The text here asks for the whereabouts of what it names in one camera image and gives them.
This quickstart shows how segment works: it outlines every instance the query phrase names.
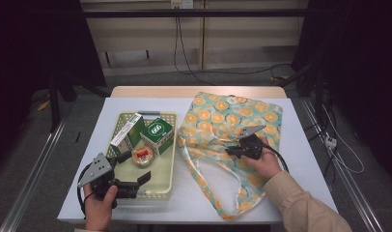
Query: light green basket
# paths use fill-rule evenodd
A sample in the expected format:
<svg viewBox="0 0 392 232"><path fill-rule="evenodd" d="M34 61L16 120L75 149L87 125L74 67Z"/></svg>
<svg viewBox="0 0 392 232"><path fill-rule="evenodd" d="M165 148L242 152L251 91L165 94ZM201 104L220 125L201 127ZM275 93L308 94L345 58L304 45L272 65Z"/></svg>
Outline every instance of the light green basket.
<svg viewBox="0 0 392 232"><path fill-rule="evenodd" d="M175 148L176 148L176 123L177 114L175 112L123 112L120 114L118 121L116 123L112 138L122 129L127 120L134 114L140 113L144 117L145 126L149 125L154 119L161 118L170 125L172 125L175 132L173 144L166 149L160 156L155 156L153 163L146 167L140 168L136 166L132 159L128 159L123 163L117 163L115 166L115 178L122 182L136 182L136 180L151 171L152 178L150 181L140 187L136 199L149 199L149 200L166 200L170 198L171 188L172 188L172 176L173 176L173 164L175 159ZM143 146L144 143L141 140L136 146ZM116 154L109 145L106 156L108 158L115 157ZM118 201L125 201L132 199L118 199Z"/></svg>

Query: human hand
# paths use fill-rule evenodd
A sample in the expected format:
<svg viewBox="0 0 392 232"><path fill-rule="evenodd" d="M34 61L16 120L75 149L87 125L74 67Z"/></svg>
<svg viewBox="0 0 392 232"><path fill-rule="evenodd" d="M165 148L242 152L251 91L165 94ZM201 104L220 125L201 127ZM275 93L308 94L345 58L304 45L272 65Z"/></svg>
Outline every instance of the human hand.
<svg viewBox="0 0 392 232"><path fill-rule="evenodd" d="M98 199L91 189L91 185L84 186L85 199L85 229L107 231L112 217L112 202L115 200L118 188L111 186L103 200Z"/></svg>
<svg viewBox="0 0 392 232"><path fill-rule="evenodd" d="M268 144L268 140L265 137L261 137L261 139L265 144ZM262 156L259 159L255 160L247 156L241 156L241 159L268 180L282 171L275 154L265 147L263 148Z"/></svg>

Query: black curtain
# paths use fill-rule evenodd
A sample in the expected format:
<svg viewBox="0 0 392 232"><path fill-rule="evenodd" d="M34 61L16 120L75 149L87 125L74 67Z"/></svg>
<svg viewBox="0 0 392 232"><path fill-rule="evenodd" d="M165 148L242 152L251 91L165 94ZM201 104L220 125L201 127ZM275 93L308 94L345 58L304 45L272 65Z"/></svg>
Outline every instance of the black curtain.
<svg viewBox="0 0 392 232"><path fill-rule="evenodd" d="M31 96L54 77L68 101L71 86L104 86L98 55L84 18L41 14L82 11L78 0L0 0L0 159L29 112Z"/></svg>
<svg viewBox="0 0 392 232"><path fill-rule="evenodd" d="M392 175L392 1L352 1L343 16L339 40L322 58L320 72L360 138ZM298 69L320 44L320 32L331 25L304 23L310 26L304 25L293 62Z"/></svg>

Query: person's arm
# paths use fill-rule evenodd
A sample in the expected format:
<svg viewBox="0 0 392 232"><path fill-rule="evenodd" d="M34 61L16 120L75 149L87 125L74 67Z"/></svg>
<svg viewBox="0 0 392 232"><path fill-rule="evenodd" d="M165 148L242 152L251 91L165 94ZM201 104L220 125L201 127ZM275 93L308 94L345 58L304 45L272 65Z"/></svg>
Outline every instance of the person's arm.
<svg viewBox="0 0 392 232"><path fill-rule="evenodd" d="M85 195L85 230L79 231L108 231L112 217L112 202L115 200L118 188L111 186L102 200L97 199L89 184L84 186Z"/></svg>
<svg viewBox="0 0 392 232"><path fill-rule="evenodd" d="M280 209L287 231L351 231L345 219L301 188L287 171L282 171L269 149L264 148L258 160L241 158L269 180L265 185L266 196Z"/></svg>

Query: green box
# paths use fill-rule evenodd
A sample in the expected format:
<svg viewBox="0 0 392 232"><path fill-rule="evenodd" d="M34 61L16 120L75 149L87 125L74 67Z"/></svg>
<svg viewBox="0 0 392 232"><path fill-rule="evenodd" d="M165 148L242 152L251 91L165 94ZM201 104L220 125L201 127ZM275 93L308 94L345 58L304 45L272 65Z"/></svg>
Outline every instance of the green box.
<svg viewBox="0 0 392 232"><path fill-rule="evenodd" d="M141 137L145 144L154 149L157 155L161 155L174 140L174 130L172 125L161 118L155 119L144 130Z"/></svg>
<svg viewBox="0 0 392 232"><path fill-rule="evenodd" d="M110 142L112 149L118 156L132 150L141 140L140 131L145 128L141 114L133 114Z"/></svg>

